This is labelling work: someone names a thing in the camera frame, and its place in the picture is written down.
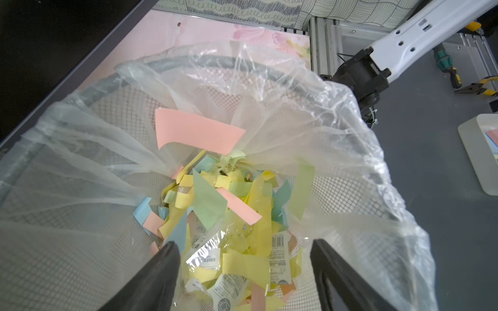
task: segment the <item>mesh trash can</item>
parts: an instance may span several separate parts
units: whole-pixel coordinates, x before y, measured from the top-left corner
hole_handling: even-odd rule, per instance
[[[158,150],[154,110],[169,107],[246,129],[241,150],[279,185],[294,182],[299,161],[315,166],[303,219],[289,218],[303,272],[283,310],[320,309],[314,238],[396,308],[437,310],[428,235],[390,184],[349,89],[297,58],[233,42],[117,71],[53,104],[0,162],[0,309],[97,310],[150,259],[154,236],[132,212],[145,196],[157,212],[169,176],[199,152]]]

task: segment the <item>plastic bag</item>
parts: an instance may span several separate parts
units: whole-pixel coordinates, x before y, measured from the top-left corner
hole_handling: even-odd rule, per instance
[[[236,149],[256,169],[276,171],[279,185],[293,183],[299,163],[315,166],[303,219],[288,219],[303,272],[285,310],[320,308],[309,260],[314,238],[327,240],[400,310],[437,310],[428,235],[390,184],[382,149],[347,87],[323,82],[300,59],[236,42],[173,48],[117,71],[52,105],[1,160],[0,221],[9,234],[0,242],[8,249],[0,290],[29,293],[12,284],[16,271],[30,271],[34,284],[53,282],[63,296],[82,297],[50,309],[92,310],[150,258],[154,238],[132,211],[144,196],[155,209],[169,176],[199,152],[176,143],[157,149],[154,110],[168,107],[245,129]],[[72,235],[80,239],[66,242]],[[98,247],[75,256],[83,243]],[[8,296],[0,306],[14,303]],[[25,299],[43,305],[39,296]]]

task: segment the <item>yellow pliers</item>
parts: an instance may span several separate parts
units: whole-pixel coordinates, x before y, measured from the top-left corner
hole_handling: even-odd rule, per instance
[[[455,94],[483,94],[487,96],[498,97],[498,92],[490,89],[483,88],[483,85],[488,81],[498,81],[498,76],[489,76],[480,80],[479,83],[472,83],[467,87],[455,90]]]

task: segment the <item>gray table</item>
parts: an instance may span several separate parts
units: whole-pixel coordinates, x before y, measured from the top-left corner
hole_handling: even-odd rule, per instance
[[[468,85],[483,77],[463,49],[450,54]],[[430,52],[381,94],[376,108],[373,130],[392,183],[430,235],[440,310],[495,310],[498,197],[481,189],[457,133],[463,122],[491,113],[488,102],[455,96]]]

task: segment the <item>colored paper strip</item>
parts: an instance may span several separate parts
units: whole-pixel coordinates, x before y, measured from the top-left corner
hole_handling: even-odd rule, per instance
[[[313,178],[315,177],[315,167],[309,165],[299,165],[299,173],[294,182],[294,189],[290,195],[289,211],[298,219],[301,219],[304,210],[308,205]]]
[[[229,154],[246,130],[175,109],[155,110],[157,146],[179,142]]]
[[[240,218],[250,225],[255,224],[261,219],[261,215],[249,205],[242,202],[241,199],[230,193],[225,188],[218,188],[218,192],[227,200],[228,208],[233,210]]]

